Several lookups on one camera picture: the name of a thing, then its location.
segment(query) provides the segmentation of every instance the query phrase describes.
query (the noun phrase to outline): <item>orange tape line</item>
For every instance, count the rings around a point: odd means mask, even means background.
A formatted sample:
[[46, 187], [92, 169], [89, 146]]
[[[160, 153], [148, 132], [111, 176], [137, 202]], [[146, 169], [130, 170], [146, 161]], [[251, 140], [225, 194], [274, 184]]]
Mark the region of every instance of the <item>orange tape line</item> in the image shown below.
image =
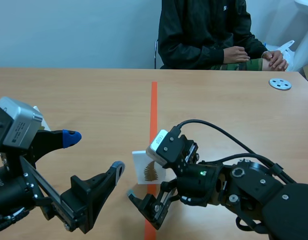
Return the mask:
[[[152, 93], [151, 93], [151, 103], [150, 103], [150, 131], [149, 131], [149, 144], [155, 139], [157, 135], [157, 82], [152, 82]], [[156, 195], [156, 185], [148, 184], [147, 193]], [[156, 240], [156, 229], [145, 220], [145, 235], [144, 240]]]

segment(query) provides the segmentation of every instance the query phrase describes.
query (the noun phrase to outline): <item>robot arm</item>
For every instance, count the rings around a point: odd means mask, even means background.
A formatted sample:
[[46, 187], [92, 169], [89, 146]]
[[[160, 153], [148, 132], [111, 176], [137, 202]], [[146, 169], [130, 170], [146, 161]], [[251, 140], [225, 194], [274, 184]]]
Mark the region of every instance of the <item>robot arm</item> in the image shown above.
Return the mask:
[[47, 220], [57, 216], [68, 231], [90, 231], [125, 165], [115, 162], [106, 173], [89, 180], [71, 177], [71, 188], [61, 195], [39, 174], [36, 162], [54, 150], [81, 139], [76, 131], [39, 130], [40, 112], [17, 100], [0, 100], [0, 231], [40, 207]]
[[[198, 162], [197, 144], [184, 135], [179, 137], [180, 128], [191, 122], [219, 130], [249, 153]], [[170, 132], [162, 130], [146, 153], [176, 174], [176, 179], [161, 184], [157, 198], [147, 194], [141, 200], [128, 192], [132, 203], [156, 229], [161, 227], [170, 204], [179, 200], [189, 206], [222, 205], [237, 215], [236, 225], [242, 231], [267, 234], [273, 240], [308, 240], [308, 184], [296, 183], [278, 164], [255, 154], [217, 126], [200, 120], [183, 122]], [[256, 158], [263, 165], [245, 158]], [[241, 160], [223, 164], [232, 159]]]

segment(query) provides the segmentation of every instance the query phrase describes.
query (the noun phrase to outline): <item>blue fingertip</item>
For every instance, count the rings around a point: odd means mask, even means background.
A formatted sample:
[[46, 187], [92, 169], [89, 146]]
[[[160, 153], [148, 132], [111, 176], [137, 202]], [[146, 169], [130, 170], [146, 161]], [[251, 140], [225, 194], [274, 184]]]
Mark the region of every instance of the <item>blue fingertip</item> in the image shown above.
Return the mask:
[[63, 148], [69, 148], [77, 144], [82, 139], [82, 135], [77, 131], [63, 130]]
[[116, 161], [112, 164], [113, 168], [118, 168], [119, 166], [123, 165], [125, 167], [125, 164], [122, 161]]
[[135, 195], [134, 195], [134, 191], [131, 190], [131, 189], [129, 189], [129, 190], [127, 191], [127, 196], [130, 196], [130, 195], [135, 196]]

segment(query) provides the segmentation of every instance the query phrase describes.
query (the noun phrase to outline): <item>white card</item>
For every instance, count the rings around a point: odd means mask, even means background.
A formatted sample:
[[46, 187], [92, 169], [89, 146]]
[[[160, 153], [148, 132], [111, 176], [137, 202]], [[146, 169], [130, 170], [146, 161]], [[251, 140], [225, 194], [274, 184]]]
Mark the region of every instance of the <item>white card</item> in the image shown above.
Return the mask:
[[138, 184], [161, 184], [166, 181], [166, 169], [146, 155], [146, 151], [133, 151]]

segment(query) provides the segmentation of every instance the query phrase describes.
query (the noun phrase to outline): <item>brown leaf print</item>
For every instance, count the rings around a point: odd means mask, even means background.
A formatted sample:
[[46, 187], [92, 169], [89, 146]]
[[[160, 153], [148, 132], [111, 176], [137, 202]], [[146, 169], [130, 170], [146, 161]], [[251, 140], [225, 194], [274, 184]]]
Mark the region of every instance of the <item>brown leaf print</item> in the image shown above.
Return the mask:
[[155, 165], [155, 161], [152, 161], [146, 166], [144, 170], [146, 181], [152, 182], [152, 181], [158, 180], [158, 175], [157, 175], [154, 165]]

